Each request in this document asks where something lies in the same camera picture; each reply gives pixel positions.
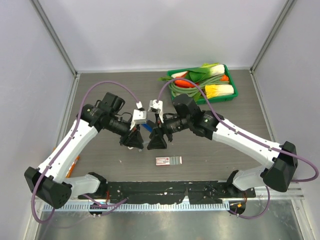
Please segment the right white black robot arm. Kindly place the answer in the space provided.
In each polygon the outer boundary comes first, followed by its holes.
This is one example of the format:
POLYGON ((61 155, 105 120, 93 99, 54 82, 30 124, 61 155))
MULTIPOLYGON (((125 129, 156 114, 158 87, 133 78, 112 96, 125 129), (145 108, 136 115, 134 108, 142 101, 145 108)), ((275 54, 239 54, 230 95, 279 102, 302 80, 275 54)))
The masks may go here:
POLYGON ((279 144, 247 132, 210 110, 202 110, 186 94, 173 100, 175 113, 163 113, 163 102, 151 100, 148 110, 155 114, 148 150, 166 149, 173 134, 189 129, 198 137, 220 142, 248 155, 259 167, 233 171, 226 181, 226 193, 233 198, 255 187, 267 186, 285 193, 298 167, 296 147, 286 141, 279 144))

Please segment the blue stapler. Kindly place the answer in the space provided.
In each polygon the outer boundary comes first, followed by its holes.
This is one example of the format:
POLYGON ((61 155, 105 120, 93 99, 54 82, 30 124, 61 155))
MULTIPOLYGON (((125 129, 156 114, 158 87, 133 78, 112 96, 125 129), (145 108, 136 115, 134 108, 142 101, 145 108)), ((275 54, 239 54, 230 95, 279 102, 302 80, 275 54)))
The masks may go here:
POLYGON ((147 120, 146 123, 141 124, 149 133, 153 131, 153 129, 157 126, 156 123, 154 123, 151 120, 147 120))

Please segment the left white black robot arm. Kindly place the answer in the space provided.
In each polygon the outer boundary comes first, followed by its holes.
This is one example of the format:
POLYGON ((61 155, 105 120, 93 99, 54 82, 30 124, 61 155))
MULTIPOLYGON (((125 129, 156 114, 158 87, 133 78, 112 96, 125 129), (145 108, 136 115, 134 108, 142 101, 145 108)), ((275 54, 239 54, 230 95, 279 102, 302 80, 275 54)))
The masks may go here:
POLYGON ((69 199, 84 194, 102 199, 108 188, 103 176, 95 172, 81 177, 68 177, 67 174, 76 157, 102 130, 119 135, 122 146, 143 148, 139 124, 146 121, 147 113, 138 101, 131 118, 125 121, 118 114, 124 105, 122 98, 110 92, 94 105, 83 104, 70 131, 52 154, 37 168, 29 167, 25 171, 30 191, 54 209, 60 209, 69 199))

